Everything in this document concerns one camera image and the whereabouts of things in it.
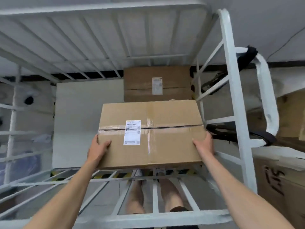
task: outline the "white panel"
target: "white panel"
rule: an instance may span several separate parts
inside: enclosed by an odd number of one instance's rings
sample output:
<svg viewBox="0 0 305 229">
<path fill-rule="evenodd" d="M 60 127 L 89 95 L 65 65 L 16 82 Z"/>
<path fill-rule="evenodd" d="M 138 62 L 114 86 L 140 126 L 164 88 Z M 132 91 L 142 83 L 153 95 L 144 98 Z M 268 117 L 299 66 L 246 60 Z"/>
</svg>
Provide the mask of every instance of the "white panel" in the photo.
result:
<svg viewBox="0 0 305 229">
<path fill-rule="evenodd" d="M 98 130 L 102 105 L 123 102 L 123 92 L 122 79 L 58 84 L 53 168 L 82 166 Z"/>
</svg>

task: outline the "storage box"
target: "storage box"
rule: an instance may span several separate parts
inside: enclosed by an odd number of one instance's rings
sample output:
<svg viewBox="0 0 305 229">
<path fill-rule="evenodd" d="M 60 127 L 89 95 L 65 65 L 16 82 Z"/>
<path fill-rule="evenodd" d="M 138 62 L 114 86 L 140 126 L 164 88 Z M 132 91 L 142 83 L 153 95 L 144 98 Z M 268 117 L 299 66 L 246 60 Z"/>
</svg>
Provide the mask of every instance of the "storage box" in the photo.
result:
<svg viewBox="0 0 305 229">
<path fill-rule="evenodd" d="M 191 100 L 189 66 L 124 69 L 124 101 Z"/>
<path fill-rule="evenodd" d="M 104 104 L 98 139 L 112 143 L 99 168 L 201 162 L 192 139 L 205 136 L 195 100 Z"/>
<path fill-rule="evenodd" d="M 254 158 L 258 194 L 296 228 L 305 227 L 305 160 Z"/>
</svg>

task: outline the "cable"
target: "cable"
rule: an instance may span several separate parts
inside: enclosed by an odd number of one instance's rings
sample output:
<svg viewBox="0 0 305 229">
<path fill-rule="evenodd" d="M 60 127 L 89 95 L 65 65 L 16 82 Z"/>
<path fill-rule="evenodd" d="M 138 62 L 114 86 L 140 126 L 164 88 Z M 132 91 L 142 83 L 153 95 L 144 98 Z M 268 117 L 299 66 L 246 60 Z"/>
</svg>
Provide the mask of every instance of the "cable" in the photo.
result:
<svg viewBox="0 0 305 229">
<path fill-rule="evenodd" d="M 269 60 L 269 58 L 274 55 L 276 52 L 278 52 L 280 49 L 282 49 L 284 46 L 287 45 L 287 43 L 297 34 L 299 34 L 301 31 L 305 30 L 305 27 L 303 27 L 301 30 L 299 30 L 298 32 L 296 32 L 294 35 L 292 35 L 287 42 L 284 43 L 284 45 L 282 45 L 279 49 L 277 49 L 275 52 L 273 52 L 271 55 L 268 56 L 267 61 Z"/>
</svg>

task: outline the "ladder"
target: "ladder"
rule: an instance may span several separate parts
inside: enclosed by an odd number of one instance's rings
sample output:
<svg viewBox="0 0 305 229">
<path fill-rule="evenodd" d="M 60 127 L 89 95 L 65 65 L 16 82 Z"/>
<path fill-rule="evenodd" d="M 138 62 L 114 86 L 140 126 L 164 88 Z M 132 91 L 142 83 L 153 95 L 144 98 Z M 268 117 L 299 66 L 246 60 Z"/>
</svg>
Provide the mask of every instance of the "ladder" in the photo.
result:
<svg viewBox="0 0 305 229">
<path fill-rule="evenodd" d="M 195 8 L 199 8 L 202 11 L 206 12 L 206 18 L 204 20 L 204 23 L 202 24 L 200 30 L 199 30 L 199 36 L 196 42 L 194 43 L 193 48 L 191 48 L 190 53 L 180 54 L 180 55 L 151 55 L 148 54 L 147 56 L 131 56 L 130 50 L 126 46 L 124 35 L 122 34 L 122 31 L 120 29 L 120 25 L 117 20 L 117 14 L 124 11 L 159 11 L 159 10 L 165 10 L 168 9 L 170 11 L 174 11 L 176 14 L 174 27 L 173 27 L 173 34 L 171 37 L 170 47 L 171 50 L 174 45 L 175 37 L 177 34 L 177 25 L 179 23 L 179 18 L 181 15 L 181 12 L 185 9 L 187 10 L 193 10 Z M 148 63 L 151 65 L 151 60 L 154 58 L 167 58 L 168 64 L 170 64 L 170 60 L 175 57 L 183 57 L 186 64 L 191 64 L 194 59 L 197 57 L 197 54 L 199 50 L 201 49 L 202 44 L 204 43 L 205 39 L 207 38 L 209 32 L 211 31 L 213 25 L 217 22 L 217 20 L 220 20 L 220 26 L 221 26 L 221 35 L 222 40 L 220 43 L 216 46 L 215 50 L 212 52 L 212 54 L 209 56 L 207 61 L 204 63 L 204 65 L 199 68 L 199 62 L 197 60 L 197 72 L 194 76 L 194 79 L 192 80 L 192 84 L 198 85 L 198 96 L 196 98 L 196 101 L 200 105 L 200 113 L 202 116 L 202 120 L 204 124 L 217 124 L 217 123 L 224 123 L 224 122 L 231 122 L 234 121 L 236 125 L 236 131 L 237 131 L 237 137 L 238 137 L 238 149 L 240 158 L 231 156 L 229 154 L 226 154 L 225 152 L 217 151 L 217 155 L 223 159 L 226 159 L 236 165 L 240 165 L 242 167 L 242 176 L 244 184 L 252 189 L 255 193 L 257 192 L 257 186 L 256 186 L 256 179 L 255 179 L 255 171 L 254 171 L 254 164 L 252 159 L 252 152 L 251 148 L 253 147 L 260 147 L 265 145 L 265 142 L 262 139 L 250 139 L 249 133 L 248 133 L 248 126 L 247 126 L 247 120 L 246 120 L 246 111 L 245 111 L 245 105 L 242 98 L 242 87 L 239 77 L 239 71 L 238 71 L 238 64 L 237 64 L 237 56 L 240 53 L 246 52 L 246 48 L 240 48 L 235 47 L 234 45 L 234 39 L 233 39 L 233 33 L 232 33 L 232 26 L 230 21 L 229 13 L 226 9 L 220 9 L 216 13 L 212 13 L 211 7 L 207 4 L 203 3 L 199 0 L 167 0 L 167 1 L 145 1 L 145 2 L 131 2 L 131 3 L 111 3 L 111 4 L 99 4 L 99 5 L 88 5 L 88 6 L 74 6 L 74 7 L 63 7 L 63 8 L 39 8 L 39 9 L 26 9 L 26 10 L 10 10 L 10 11 L 0 11 L 0 17 L 5 16 L 7 18 L 11 18 L 17 22 L 17 24 L 22 27 L 28 34 L 32 35 L 38 42 L 42 43 L 44 46 L 46 46 L 49 50 L 51 50 L 53 53 L 57 54 L 59 57 L 61 57 L 65 63 L 69 63 L 71 66 L 73 66 L 73 63 L 69 60 L 67 60 L 62 54 L 60 54 L 55 48 L 53 48 L 50 44 L 48 44 L 42 37 L 35 34 L 33 31 L 31 31 L 26 25 L 24 25 L 20 19 L 23 16 L 32 15 L 32 16 L 43 16 L 46 17 L 48 20 L 48 23 L 53 26 L 53 28 L 57 31 L 57 33 L 63 37 L 68 44 L 70 44 L 71 47 L 74 48 L 74 50 L 78 51 L 84 58 L 86 58 L 86 55 L 77 47 L 77 45 L 74 44 L 74 42 L 71 41 L 69 36 L 67 36 L 59 26 L 56 25 L 56 22 L 52 20 L 52 16 L 58 14 L 59 16 L 65 16 L 62 14 L 78 14 L 81 18 L 81 23 L 83 24 L 83 27 L 87 30 L 88 34 L 91 35 L 93 41 L 96 42 L 97 47 L 101 52 L 104 54 L 105 59 L 98 59 L 98 61 L 104 61 L 109 63 L 109 66 L 115 71 L 118 77 L 120 77 L 119 73 L 117 72 L 115 62 L 119 60 L 119 58 L 113 58 L 112 56 L 109 56 L 106 52 L 106 50 L 103 48 L 101 43 L 97 40 L 97 37 L 95 36 L 95 33 L 90 29 L 90 25 L 88 22 L 86 22 L 86 19 L 83 18 L 86 16 L 86 14 L 95 14 L 95 13 L 110 13 L 112 21 L 114 22 L 114 25 L 116 27 L 116 31 L 118 32 L 119 39 L 123 45 L 124 51 L 127 55 L 126 58 L 128 60 L 138 60 L 138 59 L 146 59 Z M 145 26 L 145 34 L 147 39 L 147 51 L 150 51 L 149 46 L 149 27 L 147 25 Z M 14 42 L 14 40 L 10 37 L 5 36 L 3 33 L 0 32 L 0 39 L 5 40 L 5 42 L 8 43 L 8 45 L 11 45 L 12 47 L 15 47 L 17 45 L 17 42 Z M 223 78 L 221 81 L 219 81 L 216 85 L 212 86 L 208 91 L 205 93 L 201 93 L 201 75 L 206 68 L 206 66 L 209 64 L 211 59 L 215 56 L 215 54 L 221 49 L 224 49 L 225 52 L 225 59 L 227 64 L 227 70 L 228 75 Z M 27 51 L 27 53 L 33 54 L 34 52 L 30 49 L 26 48 L 24 45 L 18 45 L 18 50 L 24 50 Z M 59 82 L 57 78 L 54 76 L 46 73 L 42 69 L 40 69 L 41 63 L 43 63 L 45 66 L 52 67 L 52 63 L 50 61 L 41 61 L 40 65 L 30 63 L 25 61 L 24 59 L 18 57 L 17 55 L 14 55 L 2 48 L 0 48 L 0 56 L 7 58 L 10 61 L 13 61 L 20 65 L 23 68 L 26 68 L 30 71 L 33 71 L 46 79 L 51 80 L 52 82 Z M 101 75 L 101 77 L 104 77 L 104 75 L 99 72 L 99 69 L 94 65 L 94 61 L 96 60 L 88 60 L 87 62 Z M 263 110 L 264 114 L 267 120 L 267 129 L 266 131 L 276 135 L 279 127 L 279 119 L 278 119 L 278 112 L 275 102 L 275 96 L 273 92 L 270 72 L 268 69 L 268 65 L 265 61 L 265 59 L 260 55 L 257 54 L 256 58 L 254 59 L 254 63 L 256 65 L 257 69 L 257 77 L 261 92 L 261 100 L 263 104 Z M 71 76 L 69 76 L 67 73 L 62 71 L 61 69 L 58 69 L 60 73 L 65 75 L 66 77 L 73 79 Z M 80 74 L 85 76 L 87 79 L 87 75 L 83 73 L 82 71 L 79 71 Z M 11 82 L 9 80 L 6 80 L 4 78 L 0 78 L 1 82 L 4 82 L 8 85 L 13 85 L 14 87 L 18 88 L 29 88 L 23 84 L 19 84 L 19 79 L 16 79 L 16 82 Z M 233 111 L 234 115 L 230 117 L 224 117 L 219 119 L 213 119 L 213 120 L 205 120 L 204 118 L 204 106 L 202 103 L 202 99 L 206 96 L 208 96 L 209 93 L 216 90 L 220 86 L 222 86 L 224 83 L 229 82 L 230 85 L 230 92 L 231 92 L 231 98 L 233 103 Z M 18 106 L 9 106 L 9 105 L 0 105 L 1 108 L 4 109 L 10 109 L 12 110 L 12 117 L 11 117 L 11 127 L 9 131 L 2 131 L 0 132 L 1 135 L 9 135 L 11 139 L 9 139 L 9 151 L 11 151 L 11 148 L 13 146 L 14 135 L 27 135 L 27 134 L 34 134 L 35 132 L 27 132 L 27 131 L 15 131 L 14 129 L 14 121 L 15 111 L 29 111 L 31 109 L 24 109 Z M 22 155 L 24 156 L 34 156 L 37 153 L 34 154 L 27 154 Z M 79 168 L 73 168 L 73 169 L 59 169 L 56 171 L 59 171 L 56 175 L 53 177 L 50 177 L 50 173 L 53 171 L 52 169 L 42 171 L 33 175 L 30 175 L 28 177 L 16 180 L 16 181 L 10 181 L 9 173 L 10 170 L 10 162 L 19 159 L 18 156 L 13 156 L 11 152 L 7 153 L 6 158 L 1 158 L 0 162 L 6 162 L 6 170 L 5 170 L 5 185 L 0 186 L 0 193 L 4 192 L 5 190 L 12 189 L 14 187 L 21 189 L 18 192 L 15 192 L 9 196 L 6 196 L 2 199 L 0 199 L 0 203 L 3 203 L 9 199 L 12 199 L 21 193 L 25 193 L 31 188 L 34 188 L 36 186 L 43 186 L 43 185 L 50 185 L 48 188 L 42 190 L 41 192 L 35 194 L 34 196 L 28 198 L 27 200 L 13 206 L 12 208 L 9 208 L 8 210 L 0 213 L 0 228 L 19 228 L 24 226 L 30 219 L 19 219 L 19 220 L 10 220 L 10 215 L 12 215 L 14 212 L 16 212 L 21 207 L 25 206 L 31 201 L 34 201 L 37 197 L 42 196 L 43 194 L 48 193 L 51 190 L 55 190 L 56 187 L 58 187 L 61 184 L 66 184 L 69 179 L 73 177 L 73 175 L 77 172 Z M 215 190 L 216 194 L 220 194 L 219 189 L 217 188 L 217 185 L 215 181 L 211 178 L 211 175 L 207 173 L 206 168 L 204 165 L 196 166 L 194 167 L 196 170 L 196 175 L 198 175 L 200 178 L 202 178 L 204 181 L 206 181 L 209 186 Z M 229 211 L 227 209 L 221 209 L 221 210 L 200 210 L 198 205 L 196 204 L 195 200 L 193 199 L 192 195 L 190 194 L 190 191 L 188 190 L 187 186 L 183 182 L 183 177 L 185 177 L 185 174 L 179 174 L 177 172 L 174 173 L 174 175 L 171 176 L 162 176 L 157 177 L 156 171 L 154 169 L 153 176 L 150 177 L 134 177 L 134 172 L 131 174 L 130 177 L 123 177 L 118 178 L 115 177 L 118 173 L 122 172 L 121 170 L 112 171 L 109 173 L 108 178 L 101 178 L 101 179 L 94 179 L 96 175 L 98 175 L 101 171 L 96 171 L 90 182 L 99 182 L 100 186 L 94 191 L 94 193 L 89 196 L 83 203 L 79 212 L 79 216 L 75 223 L 75 228 L 83 228 L 91 226 L 91 228 L 109 228 L 109 229 L 123 229 L 123 228 L 140 228 L 140 227 L 163 227 L 163 226 L 180 226 L 180 225 L 208 225 L 208 224 L 217 224 L 217 223 L 226 223 L 230 222 L 232 220 Z M 157 178 L 176 178 L 178 179 L 178 183 L 181 186 L 189 204 L 192 208 L 192 211 L 189 212 L 159 212 L 158 207 L 158 194 L 157 194 L 157 186 L 158 183 L 156 181 Z M 153 206 L 152 206 L 152 213 L 148 214 L 137 214 L 137 215 L 118 215 L 120 212 L 120 209 L 122 207 L 122 204 L 128 194 L 128 191 L 130 187 L 132 186 L 134 180 L 138 179 L 146 179 L 151 180 L 153 182 L 152 187 L 152 200 L 153 200 Z M 88 218 L 88 217 L 82 217 L 82 212 L 90 206 L 90 203 L 98 196 L 98 194 L 106 187 L 107 184 L 113 181 L 127 181 L 127 185 L 124 189 L 124 191 L 121 193 L 120 197 L 117 200 L 117 203 L 113 209 L 112 212 L 109 212 L 108 216 L 101 217 L 101 218 Z"/>
</svg>

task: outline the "left hand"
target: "left hand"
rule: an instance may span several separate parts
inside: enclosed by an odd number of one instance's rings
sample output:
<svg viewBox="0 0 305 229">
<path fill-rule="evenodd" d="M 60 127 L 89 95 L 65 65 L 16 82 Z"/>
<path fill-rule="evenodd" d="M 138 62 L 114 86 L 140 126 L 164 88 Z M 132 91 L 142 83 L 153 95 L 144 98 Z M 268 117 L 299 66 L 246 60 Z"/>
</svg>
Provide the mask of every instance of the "left hand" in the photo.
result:
<svg viewBox="0 0 305 229">
<path fill-rule="evenodd" d="M 88 150 L 87 161 L 95 162 L 96 165 L 101 161 L 104 156 L 107 147 L 111 144 L 111 140 L 104 142 L 103 144 L 98 144 L 97 134 L 94 136 L 91 146 Z"/>
</svg>

